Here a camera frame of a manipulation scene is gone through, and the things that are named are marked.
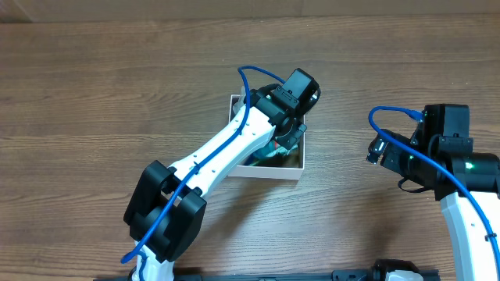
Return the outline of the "clear spray bottle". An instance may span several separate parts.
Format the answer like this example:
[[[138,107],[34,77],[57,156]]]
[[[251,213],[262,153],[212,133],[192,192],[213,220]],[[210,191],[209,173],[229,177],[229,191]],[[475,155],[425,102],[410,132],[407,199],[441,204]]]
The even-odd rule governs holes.
[[[229,120],[231,121],[240,111],[241,107],[245,107],[245,87],[242,86],[239,92],[230,96],[230,112]]]

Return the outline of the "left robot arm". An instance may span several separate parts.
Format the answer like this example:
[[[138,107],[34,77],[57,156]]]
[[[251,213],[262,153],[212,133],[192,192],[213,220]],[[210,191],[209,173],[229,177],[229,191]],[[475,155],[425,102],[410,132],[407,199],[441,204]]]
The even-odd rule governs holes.
[[[120,260],[137,261],[130,280],[172,280],[175,261],[199,234],[212,189],[269,142],[290,150],[300,141],[302,117],[318,102],[320,86],[300,68],[286,80],[271,77],[274,83],[258,89],[243,79],[234,118],[198,150],[144,169],[123,216],[135,242]]]

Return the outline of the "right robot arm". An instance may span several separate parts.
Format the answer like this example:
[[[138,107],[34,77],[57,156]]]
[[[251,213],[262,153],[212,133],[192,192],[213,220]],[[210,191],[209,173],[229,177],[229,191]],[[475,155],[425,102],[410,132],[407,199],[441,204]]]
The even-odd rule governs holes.
[[[368,122],[377,132],[366,159],[401,176],[414,193],[434,192],[452,241],[459,280],[499,278],[499,157],[475,152],[468,105],[426,105],[419,112],[398,108],[416,121],[411,137],[380,128],[372,108]]]

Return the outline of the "small toothpaste tube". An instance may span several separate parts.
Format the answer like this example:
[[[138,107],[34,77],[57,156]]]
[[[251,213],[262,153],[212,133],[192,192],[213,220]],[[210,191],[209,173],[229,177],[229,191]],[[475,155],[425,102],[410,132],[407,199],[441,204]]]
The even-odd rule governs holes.
[[[285,156],[289,153],[290,151],[288,149],[282,147],[276,141],[272,140],[263,148],[260,148],[257,151],[253,152],[252,155],[248,158],[246,164],[257,165],[258,162],[261,162],[263,160],[267,160],[275,156]]]

